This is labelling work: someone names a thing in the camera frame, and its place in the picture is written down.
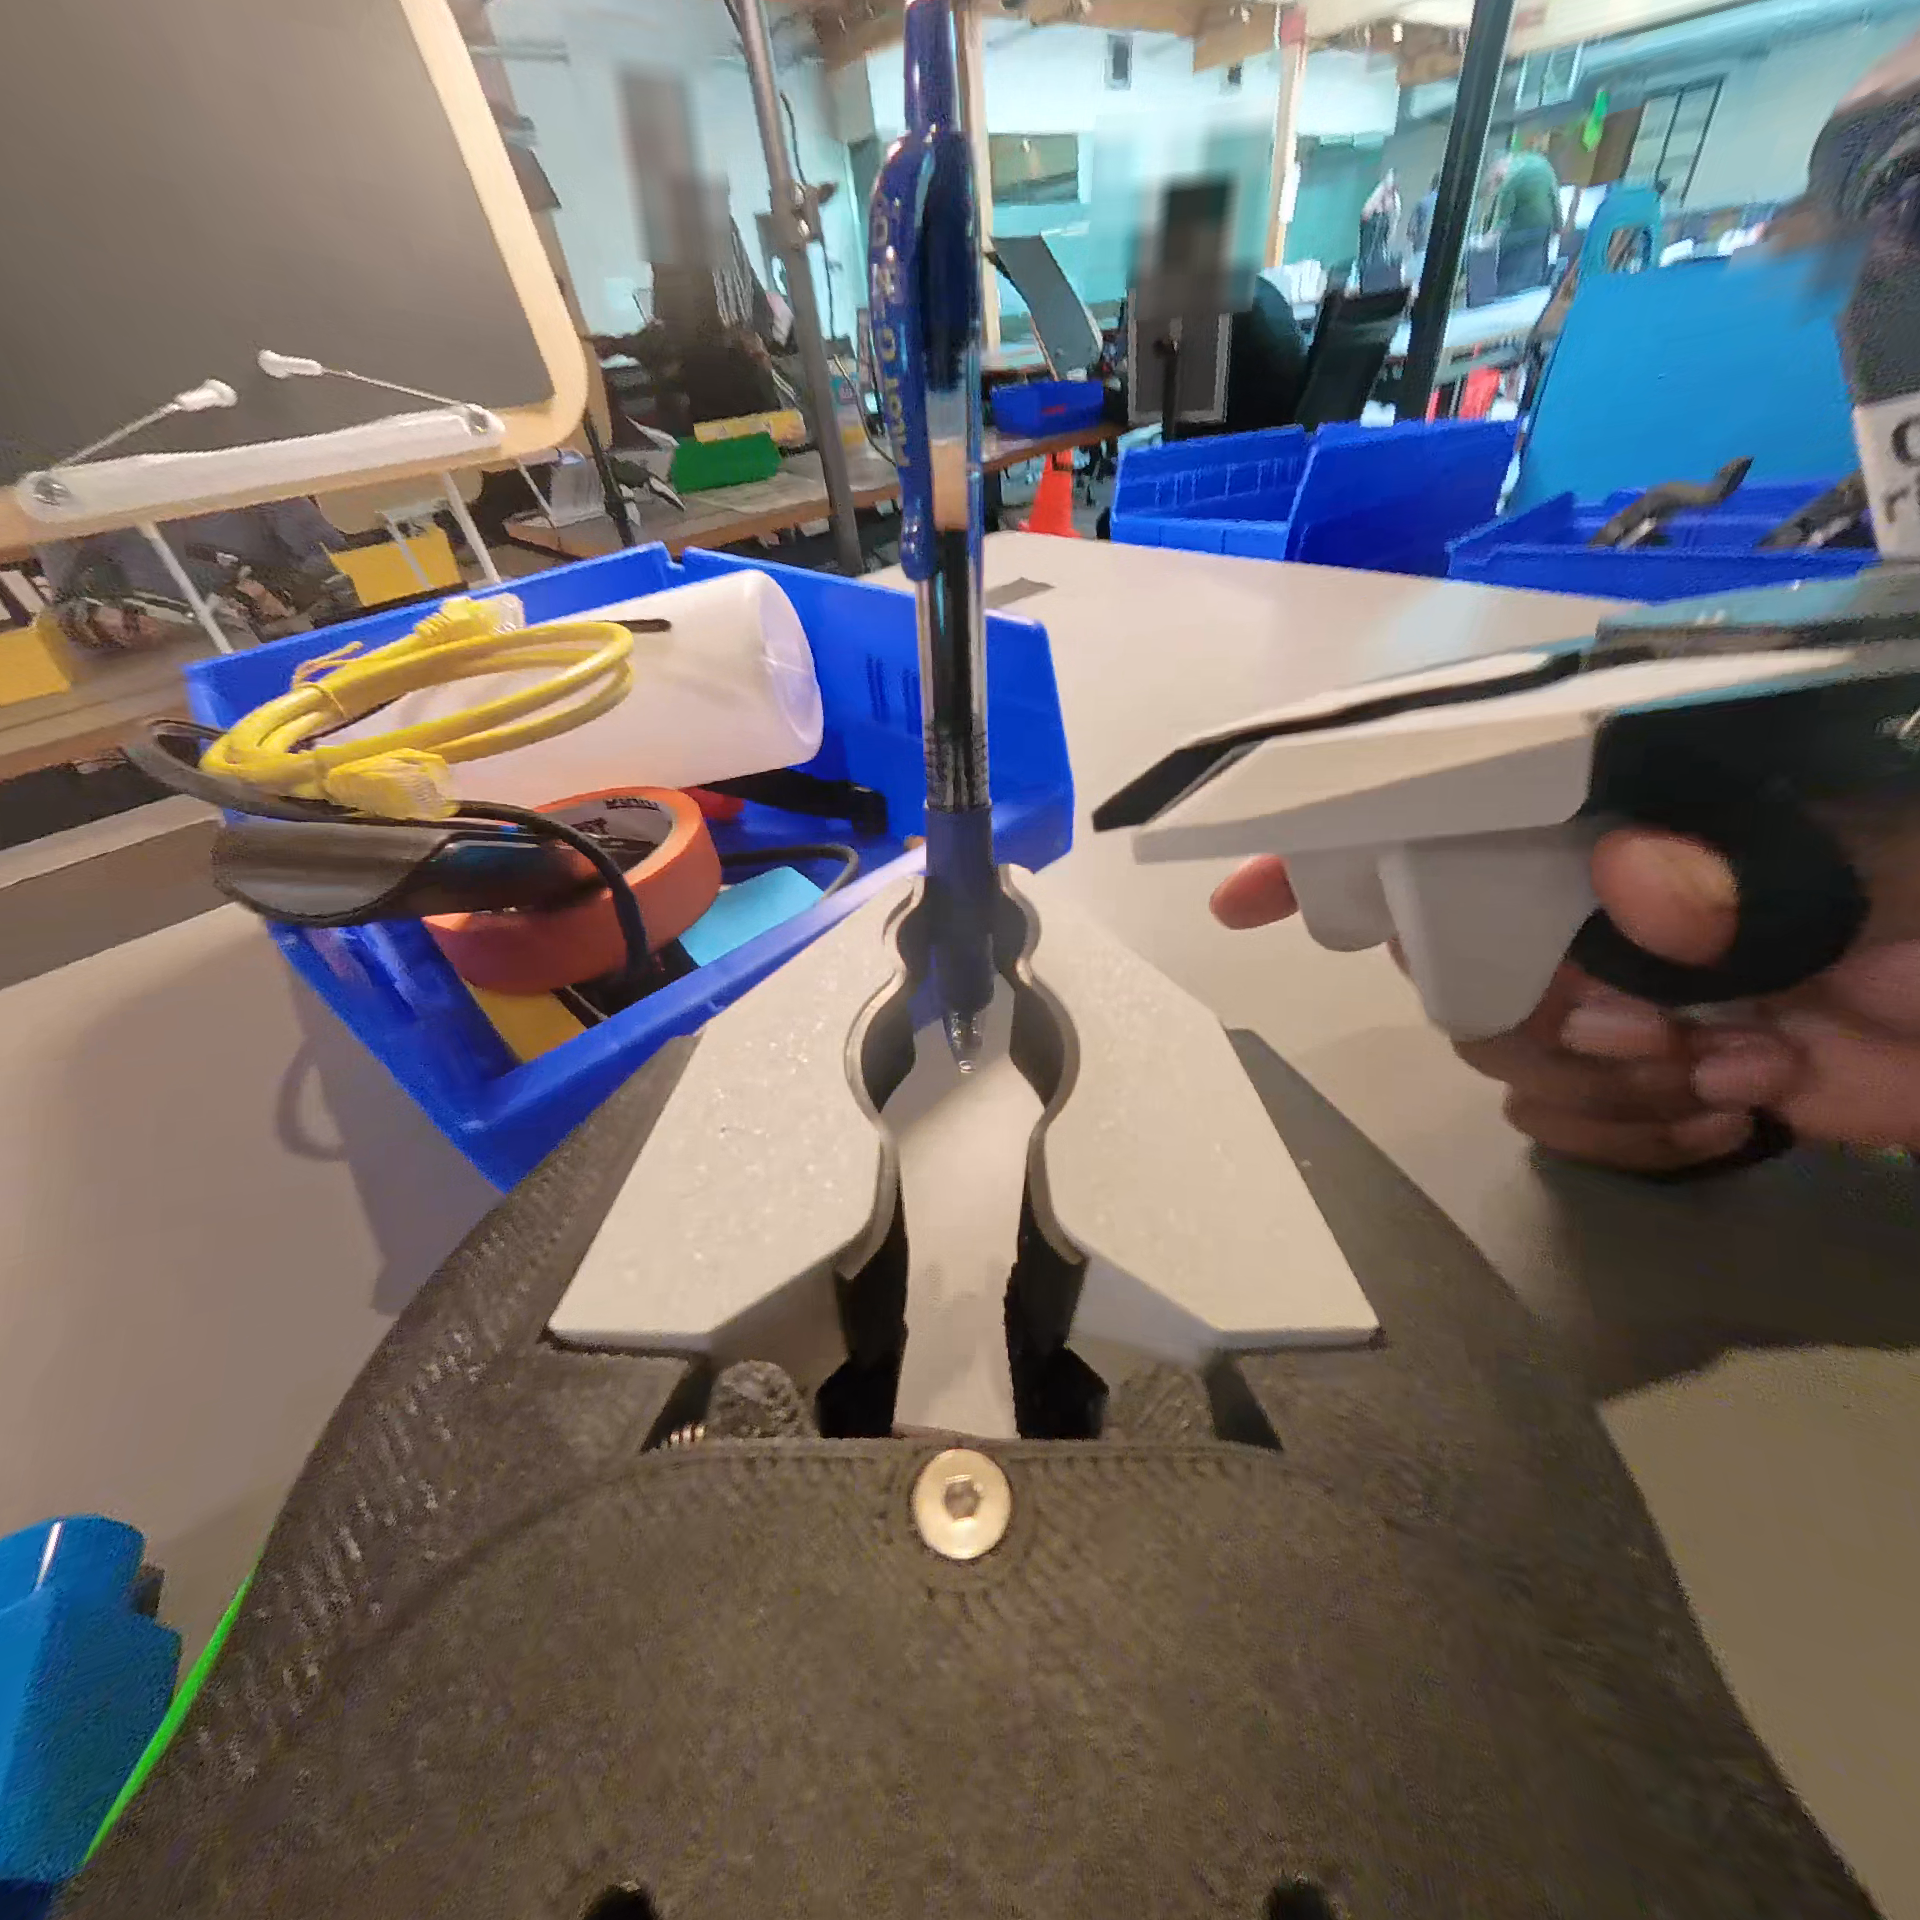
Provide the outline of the white board rail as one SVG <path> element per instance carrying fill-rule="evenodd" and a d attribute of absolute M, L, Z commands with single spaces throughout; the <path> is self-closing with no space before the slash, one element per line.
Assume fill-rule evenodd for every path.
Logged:
<path fill-rule="evenodd" d="M 506 435 L 502 419 L 474 400 L 329 368 L 318 358 L 269 347 L 256 351 L 256 365 L 269 380 L 341 380 L 413 400 L 415 408 L 290 439 L 122 453 L 128 442 L 176 416 L 232 408 L 234 386 L 209 378 L 62 459 L 18 476 L 10 485 L 18 510 L 25 518 L 47 526 L 82 518 L 144 520 L 206 494 L 290 488 L 394 464 L 446 461 L 465 451 L 490 453 Z"/>

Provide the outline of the blue plastic block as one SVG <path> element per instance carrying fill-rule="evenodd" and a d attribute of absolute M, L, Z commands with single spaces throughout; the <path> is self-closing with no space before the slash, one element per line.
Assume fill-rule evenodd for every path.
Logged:
<path fill-rule="evenodd" d="M 70 1880 L 176 1691 L 162 1578 L 120 1519 L 66 1516 L 2 1541 L 2 1915 Z"/>

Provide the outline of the black metal pole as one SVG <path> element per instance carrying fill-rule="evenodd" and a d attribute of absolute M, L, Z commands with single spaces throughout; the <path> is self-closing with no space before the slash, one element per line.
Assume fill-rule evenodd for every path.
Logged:
<path fill-rule="evenodd" d="M 802 413 L 822 469 L 832 559 L 850 579 L 865 563 L 857 538 L 857 502 L 848 447 L 832 405 L 832 373 L 824 349 L 822 316 L 809 268 L 809 248 L 820 238 L 817 211 L 802 188 L 785 136 L 784 91 L 776 76 L 772 32 L 760 3 L 727 3 L 749 72 L 759 146 L 770 183 L 770 235 L 784 268 L 802 373 Z"/>

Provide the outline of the blue pen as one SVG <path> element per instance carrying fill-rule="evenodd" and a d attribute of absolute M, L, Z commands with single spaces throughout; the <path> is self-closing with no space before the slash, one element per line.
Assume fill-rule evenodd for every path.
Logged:
<path fill-rule="evenodd" d="M 992 840 L 982 604 L 981 256 L 953 6 L 903 6 L 903 133 L 870 194 L 870 346 L 916 594 L 925 764 L 924 920 L 951 1056 L 970 1071 L 992 1007 Z"/>

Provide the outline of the white board stand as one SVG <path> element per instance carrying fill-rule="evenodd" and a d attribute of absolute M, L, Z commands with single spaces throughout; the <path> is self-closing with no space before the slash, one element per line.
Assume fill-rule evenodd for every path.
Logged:
<path fill-rule="evenodd" d="M 341 486 L 252 510 L 166 518 L 144 542 L 165 591 L 204 618 L 222 647 L 240 648 L 369 614 L 329 554 L 385 533 L 400 538 L 437 523 L 452 542 L 464 589 L 538 567 L 542 555 L 517 543 L 506 526 L 517 512 L 536 508 L 534 479 L 534 471 L 506 467 Z M 393 608 L 433 604 L 446 594 Z"/>

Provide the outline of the black board with wooden frame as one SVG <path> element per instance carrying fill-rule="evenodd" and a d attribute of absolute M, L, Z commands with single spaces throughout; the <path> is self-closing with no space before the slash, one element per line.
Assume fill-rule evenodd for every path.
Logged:
<path fill-rule="evenodd" d="M 134 520 L 36 523 L 10 485 L 218 378 L 228 412 L 122 453 L 413 412 L 269 380 L 269 347 L 498 413 L 498 451 L 206 494 L 156 518 L 510 464 L 585 419 L 585 346 L 455 4 L 2 6 L 5 558 Z"/>

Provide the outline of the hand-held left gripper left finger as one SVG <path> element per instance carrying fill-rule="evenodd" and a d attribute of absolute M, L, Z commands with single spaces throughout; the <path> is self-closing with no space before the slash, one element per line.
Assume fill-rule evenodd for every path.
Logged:
<path fill-rule="evenodd" d="M 694 1037 L 549 1338 L 766 1359 L 822 1432 L 895 1430 L 906 1235 L 884 1107 L 916 1066 L 924 878 L 901 880 Z"/>

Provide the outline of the green box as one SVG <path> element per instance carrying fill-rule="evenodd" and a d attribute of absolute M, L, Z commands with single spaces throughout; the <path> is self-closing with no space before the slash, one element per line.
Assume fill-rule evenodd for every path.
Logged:
<path fill-rule="evenodd" d="M 676 494 L 751 486 L 775 477 L 782 459 L 780 443 L 766 430 L 722 439 L 681 439 L 669 458 L 666 485 Z"/>

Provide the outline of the light blue sponge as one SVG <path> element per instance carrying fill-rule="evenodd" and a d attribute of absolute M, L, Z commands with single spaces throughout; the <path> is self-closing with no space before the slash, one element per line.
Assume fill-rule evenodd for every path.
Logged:
<path fill-rule="evenodd" d="M 782 924 L 809 912 L 822 890 L 805 870 L 775 867 L 722 886 L 714 900 L 679 936 L 697 968 L 705 968 Z"/>

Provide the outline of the blue plastic bin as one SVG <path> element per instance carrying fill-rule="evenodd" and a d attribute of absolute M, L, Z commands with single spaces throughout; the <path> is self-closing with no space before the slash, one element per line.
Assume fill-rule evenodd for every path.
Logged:
<path fill-rule="evenodd" d="M 1285 559 L 1441 579 L 1452 542 L 1496 518 L 1518 432 L 1514 419 L 1319 428 Z"/>
<path fill-rule="evenodd" d="M 1744 479 L 1716 506 L 1676 512 L 1641 543 L 1599 546 L 1599 527 L 1632 500 L 1549 496 L 1448 543 L 1447 575 L 1469 584 L 1658 606 L 1714 591 L 1848 579 L 1878 559 L 1865 516 L 1823 543 L 1788 543 L 1777 527 L 1828 494 L 1831 479 Z"/>
<path fill-rule="evenodd" d="M 630 546 L 479 589 L 517 597 L 530 621 L 581 618 L 700 583 L 764 580 L 798 612 L 822 692 L 822 747 L 792 776 L 852 790 L 862 875 L 727 955 L 640 998 L 581 1037 L 517 1063 L 429 934 L 410 919 L 375 927 L 269 927 L 285 966 L 373 1063 L 494 1188 L 511 1188 L 666 1043 L 692 1035 L 767 974 L 918 875 L 905 836 L 930 796 L 953 803 L 961 773 L 992 796 L 996 852 L 1042 869 L 1071 844 L 1071 767 L 1048 637 L 1020 614 L 989 614 L 976 591 L 974 642 L 941 653 L 916 636 L 906 589 L 829 571 L 734 559 L 663 543 Z"/>
<path fill-rule="evenodd" d="M 1292 559 L 1312 435 L 1297 424 L 1119 453 L 1109 540 L 1229 559 Z"/>

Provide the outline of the orange tape roll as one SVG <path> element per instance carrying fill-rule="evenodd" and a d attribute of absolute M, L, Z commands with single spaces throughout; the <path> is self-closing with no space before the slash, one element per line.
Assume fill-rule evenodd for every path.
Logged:
<path fill-rule="evenodd" d="M 606 786 L 544 804 L 544 814 L 606 846 L 660 957 L 714 902 L 722 867 L 700 796 L 665 786 Z M 558 991 L 609 979 L 625 960 L 609 890 L 597 880 L 550 908 L 429 917 L 426 934 L 473 987 Z"/>

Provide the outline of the white plastic bottle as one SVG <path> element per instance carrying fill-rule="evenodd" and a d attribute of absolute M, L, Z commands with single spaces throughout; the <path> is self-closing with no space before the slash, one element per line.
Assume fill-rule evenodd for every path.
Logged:
<path fill-rule="evenodd" d="M 458 762 L 468 799 L 538 808 L 614 786 L 692 789 L 809 762 L 824 702 L 800 614 L 764 571 L 591 606 L 630 639 L 630 691 L 582 726 Z"/>

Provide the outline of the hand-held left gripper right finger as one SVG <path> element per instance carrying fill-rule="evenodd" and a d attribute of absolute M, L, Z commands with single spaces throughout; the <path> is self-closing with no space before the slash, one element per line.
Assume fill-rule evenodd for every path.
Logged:
<path fill-rule="evenodd" d="M 999 870 L 1024 1148 L 1004 1335 L 1022 1438 L 1095 1438 L 1124 1374 L 1344 1354 L 1380 1330 L 1226 1028 L 1032 874 Z"/>

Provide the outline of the green plastic object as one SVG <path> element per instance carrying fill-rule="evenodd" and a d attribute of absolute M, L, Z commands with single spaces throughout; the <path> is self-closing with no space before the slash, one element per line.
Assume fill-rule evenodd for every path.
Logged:
<path fill-rule="evenodd" d="M 199 1659 L 186 1669 L 185 1678 L 177 1683 L 177 1686 L 176 1686 L 165 1715 L 160 1716 L 151 1739 L 145 1742 L 145 1746 L 142 1749 L 142 1752 L 132 1762 L 132 1768 L 130 1768 L 128 1778 L 122 1781 L 118 1794 L 111 1798 L 108 1812 L 103 1815 L 103 1823 L 96 1829 L 96 1834 L 94 1834 L 94 1837 L 92 1837 L 92 1843 L 85 1852 L 82 1864 L 89 1864 L 92 1859 L 96 1859 L 96 1854 L 104 1844 L 108 1836 L 111 1834 L 114 1823 L 132 1806 L 132 1800 L 137 1798 L 137 1794 L 142 1791 L 145 1781 L 153 1776 L 153 1768 L 157 1767 L 157 1762 L 165 1757 L 166 1749 L 177 1738 L 177 1733 L 180 1733 L 186 1715 L 194 1709 L 194 1702 L 199 1701 L 213 1669 L 217 1667 L 217 1661 L 224 1654 L 224 1646 L 228 1640 L 228 1634 L 232 1632 L 240 1614 L 245 1611 L 245 1605 L 248 1600 L 248 1590 L 256 1584 L 256 1571 L 257 1571 L 257 1565 L 252 1565 L 247 1578 L 238 1584 L 238 1588 L 232 1590 L 232 1596 L 228 1597 L 228 1602 L 224 1607 L 224 1614 L 222 1614 L 218 1622 L 215 1622 L 213 1632 L 207 1634 L 207 1640 L 199 1652 Z"/>

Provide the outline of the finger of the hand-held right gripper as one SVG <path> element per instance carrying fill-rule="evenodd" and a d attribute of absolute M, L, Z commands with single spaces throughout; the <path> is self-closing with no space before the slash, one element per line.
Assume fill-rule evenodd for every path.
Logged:
<path fill-rule="evenodd" d="M 1502 656 L 1452 685 L 1426 674 L 1184 742 L 1133 780 L 1133 855 L 1282 858 L 1310 934 L 1396 943 L 1455 1040 L 1518 1026 L 1573 955 L 1669 1006 L 1757 998 L 1856 939 L 1856 869 L 1789 762 L 1837 687 L 1810 648 L 1594 670 Z M 1599 908 L 1593 847 L 1628 826 L 1735 874 L 1716 960 L 1665 960 Z"/>
<path fill-rule="evenodd" d="M 1510 834 L 1581 826 L 1602 668 L 1527 647 L 1370 679 L 1188 738 L 1095 804 L 1097 832 Z"/>

